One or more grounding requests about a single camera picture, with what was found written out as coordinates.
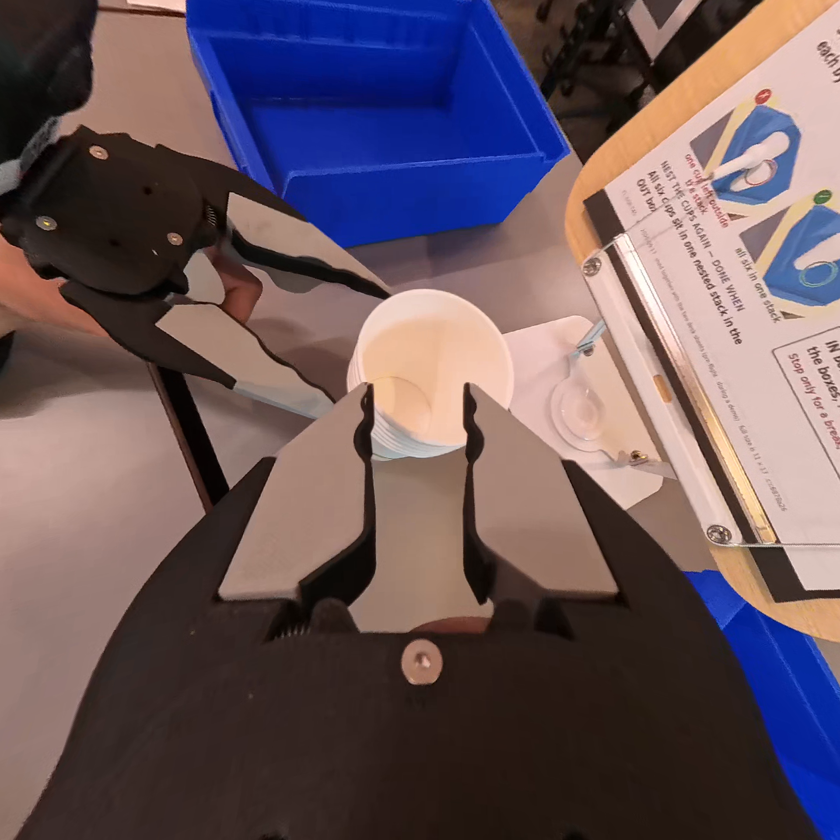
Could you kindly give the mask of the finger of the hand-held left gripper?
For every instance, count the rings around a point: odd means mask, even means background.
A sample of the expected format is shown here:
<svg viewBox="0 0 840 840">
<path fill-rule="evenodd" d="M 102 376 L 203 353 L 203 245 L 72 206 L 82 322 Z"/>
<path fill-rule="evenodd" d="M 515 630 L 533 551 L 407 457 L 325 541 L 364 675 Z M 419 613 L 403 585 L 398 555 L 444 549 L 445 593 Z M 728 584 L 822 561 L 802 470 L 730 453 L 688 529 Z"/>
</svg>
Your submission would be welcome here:
<svg viewBox="0 0 840 840">
<path fill-rule="evenodd" d="M 156 328 L 231 380 L 227 388 L 316 419 L 334 405 L 321 387 L 272 355 L 253 332 L 213 303 L 178 304 Z"/>
<path fill-rule="evenodd" d="M 241 262 L 261 268 L 287 291 L 333 284 L 372 298 L 392 295 L 373 271 L 304 219 L 234 192 L 226 215 L 229 243 Z"/>
</svg>

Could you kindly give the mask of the blue plastic bin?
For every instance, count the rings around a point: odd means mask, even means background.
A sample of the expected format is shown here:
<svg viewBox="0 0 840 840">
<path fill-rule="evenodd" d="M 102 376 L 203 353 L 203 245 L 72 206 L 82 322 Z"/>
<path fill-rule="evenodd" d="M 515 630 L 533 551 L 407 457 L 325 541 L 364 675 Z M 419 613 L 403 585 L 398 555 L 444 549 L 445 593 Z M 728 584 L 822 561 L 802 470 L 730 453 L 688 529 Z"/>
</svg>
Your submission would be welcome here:
<svg viewBox="0 0 840 840">
<path fill-rule="evenodd" d="M 717 571 L 688 572 L 737 656 L 784 773 L 816 830 L 839 838 L 839 688 L 815 640 L 764 615 Z"/>
<path fill-rule="evenodd" d="M 571 153 L 491 2 L 192 1 L 240 171 L 342 247 L 503 222 Z"/>
</svg>

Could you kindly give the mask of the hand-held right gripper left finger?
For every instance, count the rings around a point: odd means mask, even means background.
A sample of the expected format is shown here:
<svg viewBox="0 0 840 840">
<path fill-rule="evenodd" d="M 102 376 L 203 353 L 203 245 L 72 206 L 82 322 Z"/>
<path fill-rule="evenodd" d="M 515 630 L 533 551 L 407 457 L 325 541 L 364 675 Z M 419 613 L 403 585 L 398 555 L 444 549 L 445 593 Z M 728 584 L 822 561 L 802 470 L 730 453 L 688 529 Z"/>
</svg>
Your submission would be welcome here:
<svg viewBox="0 0 840 840">
<path fill-rule="evenodd" d="M 373 407 L 372 386 L 355 387 L 229 494 L 217 514 L 229 545 L 220 600 L 361 596 L 376 566 Z"/>
</svg>

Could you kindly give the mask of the clear round disc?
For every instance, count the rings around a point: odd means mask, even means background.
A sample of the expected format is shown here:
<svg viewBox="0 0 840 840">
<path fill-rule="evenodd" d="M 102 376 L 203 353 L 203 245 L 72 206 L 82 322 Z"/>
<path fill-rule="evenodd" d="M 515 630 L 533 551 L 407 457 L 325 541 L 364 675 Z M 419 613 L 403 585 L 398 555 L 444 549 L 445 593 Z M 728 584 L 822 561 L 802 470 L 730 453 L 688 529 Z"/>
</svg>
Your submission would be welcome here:
<svg viewBox="0 0 840 840">
<path fill-rule="evenodd" d="M 549 418 L 563 441 L 580 451 L 602 448 L 606 409 L 586 382 L 567 379 L 557 384 L 549 399 Z"/>
</svg>

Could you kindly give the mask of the stack of white cups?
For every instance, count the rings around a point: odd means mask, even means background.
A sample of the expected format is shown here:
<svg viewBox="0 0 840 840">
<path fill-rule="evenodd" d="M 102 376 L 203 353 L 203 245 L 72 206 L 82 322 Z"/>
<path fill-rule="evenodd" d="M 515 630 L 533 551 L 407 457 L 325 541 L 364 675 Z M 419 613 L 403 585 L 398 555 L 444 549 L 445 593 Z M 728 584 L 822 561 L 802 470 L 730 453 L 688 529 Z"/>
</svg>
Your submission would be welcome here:
<svg viewBox="0 0 840 840">
<path fill-rule="evenodd" d="M 508 410 L 514 373 L 508 343 L 482 310 L 449 292 L 415 289 L 382 301 L 364 321 L 346 386 L 374 388 L 374 459 L 425 459 L 466 445 L 466 384 Z"/>
</svg>

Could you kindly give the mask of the person's left hand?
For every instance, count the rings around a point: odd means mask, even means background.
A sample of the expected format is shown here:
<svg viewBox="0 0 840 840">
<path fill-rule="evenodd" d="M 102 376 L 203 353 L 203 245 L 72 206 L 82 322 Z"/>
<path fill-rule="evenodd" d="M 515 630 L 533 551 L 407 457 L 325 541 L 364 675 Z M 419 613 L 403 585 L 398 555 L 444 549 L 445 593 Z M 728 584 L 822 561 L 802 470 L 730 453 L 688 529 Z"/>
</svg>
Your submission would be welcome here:
<svg viewBox="0 0 840 840">
<path fill-rule="evenodd" d="M 261 297 L 261 281 L 219 248 L 206 248 L 205 254 L 224 286 L 222 309 L 234 319 L 246 322 Z M 5 238 L 1 239 L 1 304 L 18 320 L 107 337 L 91 316 L 61 296 L 59 282 L 40 278 L 24 253 Z"/>
</svg>

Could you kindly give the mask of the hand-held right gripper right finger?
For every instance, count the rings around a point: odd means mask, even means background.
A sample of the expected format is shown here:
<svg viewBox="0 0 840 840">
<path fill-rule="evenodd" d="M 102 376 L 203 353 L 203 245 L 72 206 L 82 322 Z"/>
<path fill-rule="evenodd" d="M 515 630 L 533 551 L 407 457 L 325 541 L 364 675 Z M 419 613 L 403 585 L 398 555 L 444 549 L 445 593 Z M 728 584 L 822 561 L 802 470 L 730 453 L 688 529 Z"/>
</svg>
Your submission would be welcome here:
<svg viewBox="0 0 840 840">
<path fill-rule="evenodd" d="M 613 598 L 561 456 L 474 383 L 464 387 L 464 428 L 464 573 L 478 603 Z"/>
</svg>

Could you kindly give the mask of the printed instruction sheet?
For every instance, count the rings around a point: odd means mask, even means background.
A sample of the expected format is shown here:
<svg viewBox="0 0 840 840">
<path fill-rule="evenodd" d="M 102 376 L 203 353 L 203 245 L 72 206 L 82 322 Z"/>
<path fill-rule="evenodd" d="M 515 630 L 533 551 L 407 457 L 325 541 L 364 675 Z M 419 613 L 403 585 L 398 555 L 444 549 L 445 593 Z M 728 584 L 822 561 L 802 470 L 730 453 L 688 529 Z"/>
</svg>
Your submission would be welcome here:
<svg viewBox="0 0 840 840">
<path fill-rule="evenodd" d="M 766 455 L 788 539 L 838 540 L 838 2 L 605 191 L 694 362 L 780 400 L 822 490 Z"/>
</svg>

